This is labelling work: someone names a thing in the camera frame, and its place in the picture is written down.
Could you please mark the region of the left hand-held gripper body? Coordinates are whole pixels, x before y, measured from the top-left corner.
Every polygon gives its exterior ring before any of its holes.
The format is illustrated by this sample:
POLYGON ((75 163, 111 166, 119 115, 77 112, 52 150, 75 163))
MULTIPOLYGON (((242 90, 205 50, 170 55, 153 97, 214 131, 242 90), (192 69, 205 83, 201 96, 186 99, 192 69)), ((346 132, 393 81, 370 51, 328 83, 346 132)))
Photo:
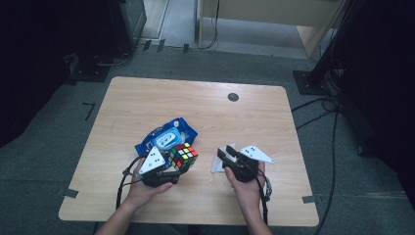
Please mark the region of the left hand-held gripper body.
POLYGON ((159 187, 164 183, 176 184, 179 180, 179 171, 164 171, 165 159, 157 147, 153 147, 147 158, 141 164, 138 175, 146 186, 159 187))

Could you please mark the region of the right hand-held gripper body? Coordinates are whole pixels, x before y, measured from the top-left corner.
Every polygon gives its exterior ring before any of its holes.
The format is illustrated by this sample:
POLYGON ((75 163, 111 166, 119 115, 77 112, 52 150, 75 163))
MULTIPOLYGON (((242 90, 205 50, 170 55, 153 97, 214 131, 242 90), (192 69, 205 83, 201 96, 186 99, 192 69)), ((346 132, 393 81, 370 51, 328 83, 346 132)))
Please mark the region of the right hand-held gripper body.
POLYGON ((256 145, 247 146, 237 151, 236 159, 230 166, 236 178, 241 182, 250 182, 258 175, 258 163, 274 164, 275 161, 256 145))

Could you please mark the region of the multicoloured puzzle cube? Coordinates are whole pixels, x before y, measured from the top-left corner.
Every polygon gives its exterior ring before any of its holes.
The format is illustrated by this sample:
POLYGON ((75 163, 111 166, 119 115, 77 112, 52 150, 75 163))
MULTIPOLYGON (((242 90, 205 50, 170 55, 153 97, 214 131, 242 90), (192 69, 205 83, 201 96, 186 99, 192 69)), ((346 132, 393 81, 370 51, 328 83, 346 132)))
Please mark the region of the multicoloured puzzle cube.
POLYGON ((170 165, 176 171, 179 171, 182 166, 192 167, 198 155, 199 153, 189 143, 177 145, 170 151, 170 165))

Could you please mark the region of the blue wet wipes pack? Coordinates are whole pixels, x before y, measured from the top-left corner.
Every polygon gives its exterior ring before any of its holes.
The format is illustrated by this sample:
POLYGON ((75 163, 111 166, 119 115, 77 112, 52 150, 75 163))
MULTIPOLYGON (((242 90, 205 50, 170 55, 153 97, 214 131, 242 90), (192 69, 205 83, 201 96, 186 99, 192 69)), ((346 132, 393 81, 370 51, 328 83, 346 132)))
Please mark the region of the blue wet wipes pack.
POLYGON ((197 136, 198 132, 183 117, 177 117, 154 129, 134 148, 139 156, 149 153, 153 147, 168 152, 177 145, 192 144, 197 136))

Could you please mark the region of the person's right hand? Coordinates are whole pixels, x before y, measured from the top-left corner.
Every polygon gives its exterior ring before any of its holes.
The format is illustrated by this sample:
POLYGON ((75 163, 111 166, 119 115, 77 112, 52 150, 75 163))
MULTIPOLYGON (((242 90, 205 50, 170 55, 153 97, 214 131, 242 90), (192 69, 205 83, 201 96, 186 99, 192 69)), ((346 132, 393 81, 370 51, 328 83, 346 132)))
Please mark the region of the person's right hand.
POLYGON ((265 179, 263 175, 258 175, 250 182, 241 182, 234 175, 230 167, 224 168, 225 175, 234 189, 240 209, 245 211, 258 211, 260 193, 263 191, 265 179))

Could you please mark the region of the person's left hand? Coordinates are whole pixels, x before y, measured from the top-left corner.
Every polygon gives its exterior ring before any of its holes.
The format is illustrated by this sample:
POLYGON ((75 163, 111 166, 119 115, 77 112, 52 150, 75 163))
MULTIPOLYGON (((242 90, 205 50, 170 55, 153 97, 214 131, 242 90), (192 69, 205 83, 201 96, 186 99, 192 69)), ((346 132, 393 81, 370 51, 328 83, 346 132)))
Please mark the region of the person's left hand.
POLYGON ((140 179, 133 177, 129 183, 129 192, 122 204, 128 209, 136 212, 147 203, 149 203, 154 196, 163 194, 172 186, 172 183, 167 182, 161 186, 154 188, 146 186, 140 179))

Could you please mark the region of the person's legs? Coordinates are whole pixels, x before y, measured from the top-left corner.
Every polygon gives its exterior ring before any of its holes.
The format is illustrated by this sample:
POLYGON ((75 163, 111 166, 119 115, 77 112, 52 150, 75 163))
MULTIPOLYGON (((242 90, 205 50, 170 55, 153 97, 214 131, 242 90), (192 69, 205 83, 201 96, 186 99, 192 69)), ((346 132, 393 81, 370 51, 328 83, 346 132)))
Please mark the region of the person's legs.
POLYGON ((245 225, 132 223, 125 235, 250 235, 245 225))

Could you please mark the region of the black angled floor tape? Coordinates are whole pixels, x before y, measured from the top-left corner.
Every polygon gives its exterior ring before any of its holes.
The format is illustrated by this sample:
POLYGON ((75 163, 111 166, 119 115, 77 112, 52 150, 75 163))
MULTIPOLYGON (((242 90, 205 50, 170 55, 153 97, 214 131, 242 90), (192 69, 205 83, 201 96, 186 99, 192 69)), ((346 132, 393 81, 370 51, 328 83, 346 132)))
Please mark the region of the black angled floor tape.
POLYGON ((85 107, 89 108, 88 113, 87 113, 87 115, 84 119, 85 121, 87 121, 91 117, 92 112, 94 111, 94 108, 95 108, 96 104, 95 103, 85 103, 85 102, 83 102, 82 106, 85 106, 85 107))

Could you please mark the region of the black flat stand base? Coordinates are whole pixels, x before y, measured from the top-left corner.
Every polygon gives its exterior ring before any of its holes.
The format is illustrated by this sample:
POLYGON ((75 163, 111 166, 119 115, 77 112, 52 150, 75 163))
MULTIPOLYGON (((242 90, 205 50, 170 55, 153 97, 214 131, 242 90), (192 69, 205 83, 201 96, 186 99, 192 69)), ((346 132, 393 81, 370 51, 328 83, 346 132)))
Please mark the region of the black flat stand base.
POLYGON ((70 71, 66 84, 76 84, 78 81, 104 82, 110 71, 110 67, 98 66, 95 63, 91 65, 84 64, 76 54, 65 56, 64 61, 70 71))

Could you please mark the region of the black metal stand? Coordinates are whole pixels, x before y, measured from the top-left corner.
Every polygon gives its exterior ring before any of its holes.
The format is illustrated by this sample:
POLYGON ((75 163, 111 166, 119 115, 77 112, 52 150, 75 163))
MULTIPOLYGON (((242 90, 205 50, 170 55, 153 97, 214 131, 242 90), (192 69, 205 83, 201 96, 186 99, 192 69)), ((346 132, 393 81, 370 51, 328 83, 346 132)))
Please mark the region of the black metal stand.
POLYGON ((301 95, 331 95, 326 73, 333 61, 333 50, 338 35, 354 3, 355 0, 334 0, 334 7, 327 13, 327 18, 321 26, 299 25, 297 27, 305 52, 310 58, 315 58, 322 44, 326 43, 326 49, 312 70, 293 71, 296 86, 301 95))

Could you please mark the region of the dark glass-fronted cabinet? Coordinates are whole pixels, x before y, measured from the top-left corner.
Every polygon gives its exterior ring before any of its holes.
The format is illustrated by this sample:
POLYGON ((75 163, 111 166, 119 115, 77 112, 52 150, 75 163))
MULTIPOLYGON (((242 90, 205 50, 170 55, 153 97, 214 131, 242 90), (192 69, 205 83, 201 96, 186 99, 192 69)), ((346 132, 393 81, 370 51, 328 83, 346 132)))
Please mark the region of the dark glass-fronted cabinet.
POLYGON ((144 0, 108 0, 116 50, 119 55, 131 55, 147 21, 144 0))

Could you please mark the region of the light wooden cabinet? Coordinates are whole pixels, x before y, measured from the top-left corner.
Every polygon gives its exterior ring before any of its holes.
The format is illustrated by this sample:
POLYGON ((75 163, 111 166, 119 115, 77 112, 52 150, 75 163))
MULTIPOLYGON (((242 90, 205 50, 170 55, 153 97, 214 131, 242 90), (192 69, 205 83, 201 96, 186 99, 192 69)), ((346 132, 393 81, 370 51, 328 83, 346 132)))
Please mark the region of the light wooden cabinet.
POLYGON ((203 46, 204 18, 290 24, 297 27, 306 55, 315 55, 349 0, 197 0, 198 45, 203 46))

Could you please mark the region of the dark curtain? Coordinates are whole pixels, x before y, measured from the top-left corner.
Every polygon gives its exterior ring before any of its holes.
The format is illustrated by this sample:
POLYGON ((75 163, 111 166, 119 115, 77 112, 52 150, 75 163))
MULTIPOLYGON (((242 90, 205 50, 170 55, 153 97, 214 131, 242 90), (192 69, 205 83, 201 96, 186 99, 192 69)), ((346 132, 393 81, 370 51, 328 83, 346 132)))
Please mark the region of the dark curtain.
POLYGON ((341 89, 371 126, 363 148, 397 172, 415 210, 415 0, 357 0, 341 89))
POLYGON ((67 81, 65 56, 98 65, 108 55, 110 19, 108 0, 0 0, 0 148, 67 81))

